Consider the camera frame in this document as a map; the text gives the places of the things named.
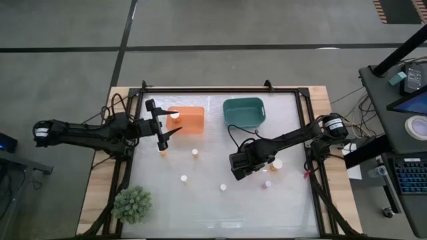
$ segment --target wooden board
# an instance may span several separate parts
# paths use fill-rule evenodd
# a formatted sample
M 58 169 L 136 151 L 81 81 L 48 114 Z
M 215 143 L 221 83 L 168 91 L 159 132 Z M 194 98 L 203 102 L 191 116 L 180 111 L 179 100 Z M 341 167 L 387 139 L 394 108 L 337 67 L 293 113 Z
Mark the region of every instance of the wooden board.
M 297 86 L 280 86 L 285 88 L 297 87 Z M 331 106 L 329 102 L 328 92 L 325 86 L 301 86 L 307 87 L 310 90 L 310 97 L 312 100 L 312 107 L 314 117 L 318 115 L 325 115 L 331 113 Z M 109 94 L 109 103 L 111 103 L 111 97 L 115 93 L 119 93 L 122 97 L 126 97 L 129 88 L 131 87 L 113 87 Z M 115 110 L 117 112 L 123 111 L 123 107 L 119 104 L 116 105 Z M 304 118 L 308 122 L 308 114 L 305 104 L 303 103 Z M 135 112 L 135 107 L 132 107 L 131 113 Z M 340 151 L 334 151 L 335 155 L 342 155 Z M 97 152 L 95 154 L 93 164 L 105 159 L 107 155 L 104 152 Z M 81 210 L 79 225 L 77 227 L 77 234 L 84 233 L 91 224 L 97 219 L 103 208 L 107 204 L 111 178 L 113 176 L 114 160 L 108 160 L 105 163 L 98 165 L 89 177 L 89 183 L 83 207 Z M 360 224 L 359 215 L 357 212 L 356 204 L 354 202 L 353 192 L 348 179 L 347 169 L 344 161 L 335 157 L 330 157 L 325 161 L 326 175 L 328 176 L 328 184 L 332 195 L 332 201 L 338 208 L 338 211 L 342 214 L 344 219 L 359 233 L 362 232 L 362 226 Z M 321 201 L 322 214 L 324 218 L 325 228 L 327 233 L 331 233 L 330 226 L 328 224 L 328 212 Z M 115 223 L 112 224 L 111 232 L 114 231 Z

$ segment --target green plant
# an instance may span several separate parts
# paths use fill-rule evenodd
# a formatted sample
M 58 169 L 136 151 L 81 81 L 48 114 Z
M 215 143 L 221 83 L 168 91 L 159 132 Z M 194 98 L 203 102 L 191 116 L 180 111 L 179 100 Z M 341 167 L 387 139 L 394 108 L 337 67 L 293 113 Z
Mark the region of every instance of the green plant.
M 111 213 L 122 223 L 140 223 L 151 206 L 151 193 L 135 186 L 117 194 Z

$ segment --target orange container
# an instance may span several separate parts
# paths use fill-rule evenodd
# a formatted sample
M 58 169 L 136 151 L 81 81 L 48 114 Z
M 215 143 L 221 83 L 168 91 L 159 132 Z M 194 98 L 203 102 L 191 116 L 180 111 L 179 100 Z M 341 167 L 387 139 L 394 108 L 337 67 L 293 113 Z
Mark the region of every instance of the orange container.
M 173 119 L 171 115 L 167 116 L 167 130 L 174 130 L 182 127 L 176 134 L 200 134 L 205 127 L 205 109 L 203 107 L 170 107 L 168 111 L 179 112 L 179 117 Z

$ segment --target teal container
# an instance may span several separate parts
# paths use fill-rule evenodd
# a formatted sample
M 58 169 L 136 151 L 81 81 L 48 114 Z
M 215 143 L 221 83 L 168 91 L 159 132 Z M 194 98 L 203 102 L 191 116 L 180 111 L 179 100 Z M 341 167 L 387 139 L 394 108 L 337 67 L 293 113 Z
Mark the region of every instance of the teal container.
M 228 99 L 222 108 L 227 125 L 255 128 L 266 120 L 264 103 L 257 97 Z

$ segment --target concrete floor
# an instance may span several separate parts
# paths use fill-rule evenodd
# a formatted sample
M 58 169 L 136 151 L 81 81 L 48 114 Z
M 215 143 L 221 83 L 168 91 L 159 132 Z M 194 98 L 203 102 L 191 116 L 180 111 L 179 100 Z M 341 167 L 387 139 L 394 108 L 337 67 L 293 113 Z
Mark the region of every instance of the concrete floor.
M 3 0 L 2 47 L 119 46 L 130 0 Z M 208 44 L 400 43 L 420 25 L 384 25 L 371 0 L 140 0 L 129 46 Z M 358 69 L 393 49 L 186 51 L 126 53 L 119 86 L 326 85 L 333 101 L 359 87 Z M 425 55 L 417 49 L 413 55 Z M 0 132 L 19 140 L 18 154 L 55 166 L 43 188 L 27 189 L 14 239 L 74 235 L 93 151 L 35 148 L 42 119 L 82 122 L 105 103 L 117 53 L 0 53 Z M 359 91 L 332 105 L 346 114 Z M 377 119 L 368 124 L 382 133 Z M 415 239 L 404 215 L 385 219 L 382 189 L 355 189 L 364 232 Z

